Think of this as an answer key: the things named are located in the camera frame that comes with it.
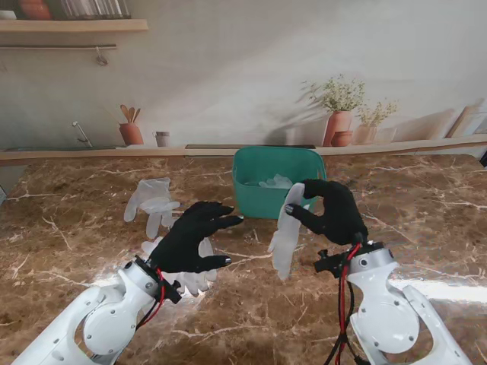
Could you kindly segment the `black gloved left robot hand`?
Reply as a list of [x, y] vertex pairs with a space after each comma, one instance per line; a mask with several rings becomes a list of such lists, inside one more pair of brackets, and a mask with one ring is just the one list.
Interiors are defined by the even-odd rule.
[[243, 222], [233, 215], [231, 206], [220, 202], [197, 202], [186, 209], [169, 232], [151, 252], [148, 265], [165, 273], [211, 271], [231, 264], [226, 255], [199, 254], [199, 244], [229, 227]]

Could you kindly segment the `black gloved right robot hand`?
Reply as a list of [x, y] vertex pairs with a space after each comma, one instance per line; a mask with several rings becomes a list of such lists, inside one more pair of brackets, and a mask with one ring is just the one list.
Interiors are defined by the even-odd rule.
[[340, 246], [368, 241], [368, 229], [347, 186], [321, 179], [306, 179], [302, 183], [306, 199], [323, 199], [324, 212], [315, 215], [300, 205], [288, 204], [285, 206], [288, 215], [299, 220], [313, 233], [324, 235], [330, 242]]

